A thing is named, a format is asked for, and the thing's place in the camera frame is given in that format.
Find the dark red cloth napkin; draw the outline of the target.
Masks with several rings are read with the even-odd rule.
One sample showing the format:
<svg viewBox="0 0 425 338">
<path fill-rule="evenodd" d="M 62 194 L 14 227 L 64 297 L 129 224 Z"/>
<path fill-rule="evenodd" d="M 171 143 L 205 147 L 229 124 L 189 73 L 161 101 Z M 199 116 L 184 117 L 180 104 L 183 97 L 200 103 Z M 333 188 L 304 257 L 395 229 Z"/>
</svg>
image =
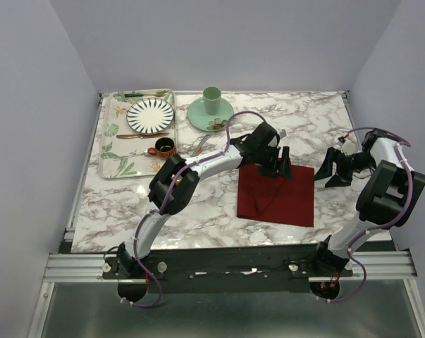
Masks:
<svg viewBox="0 0 425 338">
<path fill-rule="evenodd" d="M 266 177 L 256 165 L 239 169 L 237 217 L 314 226 L 314 169 L 292 165 L 292 179 Z"/>
</svg>

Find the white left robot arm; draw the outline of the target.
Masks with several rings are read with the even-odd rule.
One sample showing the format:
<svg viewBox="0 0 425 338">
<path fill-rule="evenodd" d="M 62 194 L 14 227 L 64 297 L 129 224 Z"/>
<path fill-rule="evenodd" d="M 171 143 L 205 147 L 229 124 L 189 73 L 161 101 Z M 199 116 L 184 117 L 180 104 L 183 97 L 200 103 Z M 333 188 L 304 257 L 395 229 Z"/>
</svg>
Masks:
<svg viewBox="0 0 425 338">
<path fill-rule="evenodd" d="M 291 179 L 289 148 L 279 147 L 287 135 L 267 122 L 241 137 L 226 134 L 226 143 L 218 150 L 204 155 L 183 158 L 172 155 L 149 184 L 149 205 L 132 237 L 116 249 L 118 269 L 128 278 L 155 275 L 142 259 L 151 251 L 152 244 L 166 221 L 190 203 L 198 184 L 227 170 L 255 164 L 264 176 Z"/>
</svg>

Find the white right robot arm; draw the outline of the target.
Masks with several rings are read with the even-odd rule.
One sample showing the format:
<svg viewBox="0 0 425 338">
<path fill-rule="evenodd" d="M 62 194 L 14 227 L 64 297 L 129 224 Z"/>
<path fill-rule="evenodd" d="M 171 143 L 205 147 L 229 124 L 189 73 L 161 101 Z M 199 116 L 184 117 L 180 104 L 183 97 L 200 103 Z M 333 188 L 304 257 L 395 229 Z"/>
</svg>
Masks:
<svg viewBox="0 0 425 338">
<path fill-rule="evenodd" d="M 320 276 L 340 273 L 351 261 L 352 252 L 372 236 L 403 226 L 425 188 L 425 175 L 417 172 L 403 154 L 407 140 L 376 127 L 366 131 L 357 153 L 328 148 L 314 176 L 315 180 L 326 180 L 327 188 L 347 187 L 355 172 L 373 171 L 357 199 L 355 216 L 318 244 L 310 261 L 312 270 Z"/>
</svg>

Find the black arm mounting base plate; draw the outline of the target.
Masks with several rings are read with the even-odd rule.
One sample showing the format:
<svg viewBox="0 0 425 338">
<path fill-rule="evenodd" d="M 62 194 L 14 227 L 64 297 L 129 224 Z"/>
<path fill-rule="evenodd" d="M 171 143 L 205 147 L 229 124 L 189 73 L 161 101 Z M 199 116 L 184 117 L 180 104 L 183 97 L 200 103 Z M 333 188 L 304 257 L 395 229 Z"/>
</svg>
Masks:
<svg viewBox="0 0 425 338">
<path fill-rule="evenodd" d="M 313 281 L 352 276 L 323 244 L 153 250 L 138 263 L 121 244 L 105 256 L 105 280 L 122 291 L 164 294 L 309 292 Z"/>
</svg>

